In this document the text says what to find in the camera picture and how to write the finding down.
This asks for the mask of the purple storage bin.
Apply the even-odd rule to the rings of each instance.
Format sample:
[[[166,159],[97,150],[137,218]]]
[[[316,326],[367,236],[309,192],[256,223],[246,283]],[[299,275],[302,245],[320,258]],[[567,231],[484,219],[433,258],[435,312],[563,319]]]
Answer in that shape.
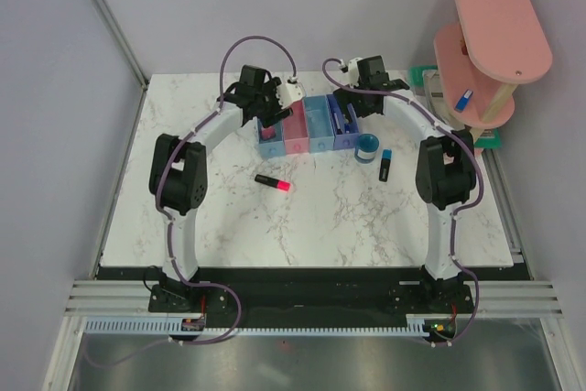
[[[360,135],[358,121],[357,121],[357,125],[352,125],[353,131],[349,134],[346,134],[344,132],[343,117],[341,115],[339,107],[337,106],[334,95],[328,94],[326,96],[326,98],[327,98],[329,109],[330,109],[330,119],[331,119],[331,125],[332,125],[332,129],[333,129],[333,133],[334,133],[333,149],[334,150],[354,149],[356,139]],[[336,134],[335,121],[333,118],[334,113],[336,113],[340,119],[342,131],[343,131],[343,133],[341,135]]]

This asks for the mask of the light blue storage bin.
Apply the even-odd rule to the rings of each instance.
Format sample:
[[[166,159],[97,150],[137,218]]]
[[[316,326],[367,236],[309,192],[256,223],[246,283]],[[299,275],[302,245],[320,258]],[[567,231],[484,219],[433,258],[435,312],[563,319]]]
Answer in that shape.
[[[325,95],[309,96],[303,99],[309,135],[311,154],[333,150],[334,133],[331,113]]]

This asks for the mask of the blue round jar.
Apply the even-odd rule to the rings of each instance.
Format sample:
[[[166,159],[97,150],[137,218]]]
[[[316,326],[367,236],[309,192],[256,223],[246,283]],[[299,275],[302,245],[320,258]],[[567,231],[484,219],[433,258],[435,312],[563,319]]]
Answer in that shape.
[[[373,134],[360,134],[355,143],[354,157],[361,164],[374,161],[380,146],[377,136]]]

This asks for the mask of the pink eraser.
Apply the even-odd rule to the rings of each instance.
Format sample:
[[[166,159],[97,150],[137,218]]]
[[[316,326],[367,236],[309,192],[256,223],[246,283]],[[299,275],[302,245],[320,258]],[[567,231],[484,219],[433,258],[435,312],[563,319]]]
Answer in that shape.
[[[270,139],[275,138],[277,135],[277,131],[273,126],[263,127],[261,126],[259,129],[259,137],[262,141],[267,141]]]

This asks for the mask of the pink storage bin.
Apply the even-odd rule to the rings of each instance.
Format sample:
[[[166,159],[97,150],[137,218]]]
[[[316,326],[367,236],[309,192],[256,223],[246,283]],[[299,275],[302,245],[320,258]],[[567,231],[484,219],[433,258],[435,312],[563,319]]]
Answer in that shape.
[[[283,137],[287,155],[309,152],[309,133],[303,102],[290,107],[292,114],[283,120]]]

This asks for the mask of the blue cap black highlighter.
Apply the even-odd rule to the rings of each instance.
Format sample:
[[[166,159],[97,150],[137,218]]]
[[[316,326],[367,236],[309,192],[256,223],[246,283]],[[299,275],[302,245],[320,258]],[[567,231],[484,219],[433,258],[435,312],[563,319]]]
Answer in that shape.
[[[379,175],[378,175],[378,179],[381,182],[388,181],[391,160],[392,160],[392,150],[391,149],[384,149],[382,152],[382,156],[381,156]]]

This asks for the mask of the black tip whiteboard marker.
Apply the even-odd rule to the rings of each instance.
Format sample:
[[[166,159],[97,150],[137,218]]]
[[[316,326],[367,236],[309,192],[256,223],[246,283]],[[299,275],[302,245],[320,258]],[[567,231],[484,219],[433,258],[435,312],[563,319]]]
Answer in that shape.
[[[334,121],[335,121],[336,134],[337,135],[341,135],[343,133],[343,131],[342,131],[342,126],[341,126],[341,123],[340,123],[340,119],[339,119],[339,117],[338,117],[338,115],[336,113],[333,114],[333,118],[334,118]]]

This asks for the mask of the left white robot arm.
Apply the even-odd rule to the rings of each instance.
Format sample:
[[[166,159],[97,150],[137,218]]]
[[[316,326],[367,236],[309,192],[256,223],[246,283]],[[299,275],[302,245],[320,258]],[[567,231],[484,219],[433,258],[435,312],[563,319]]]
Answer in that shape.
[[[208,189],[209,154],[252,120],[270,127],[291,116],[292,104],[304,96],[296,76],[282,81],[265,69],[245,65],[238,81],[185,136],[158,136],[148,189],[166,225],[162,272],[177,282],[168,298],[179,310],[194,310],[201,301],[200,288],[190,281],[199,270],[195,225]]]

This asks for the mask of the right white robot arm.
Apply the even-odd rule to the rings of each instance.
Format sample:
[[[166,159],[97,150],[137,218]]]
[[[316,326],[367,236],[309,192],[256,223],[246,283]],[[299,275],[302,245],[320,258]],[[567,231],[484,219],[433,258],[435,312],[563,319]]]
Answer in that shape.
[[[431,279],[419,289],[421,305],[443,310],[452,301],[452,282],[470,271],[456,253],[459,214],[483,198],[483,175],[474,155],[472,133],[456,130],[427,110],[409,87],[390,79],[380,56],[344,62],[329,58],[345,74],[345,83],[324,76],[338,88],[341,108],[350,105],[358,117],[380,114],[399,125],[418,146],[415,183],[428,209],[429,244],[424,270]]]

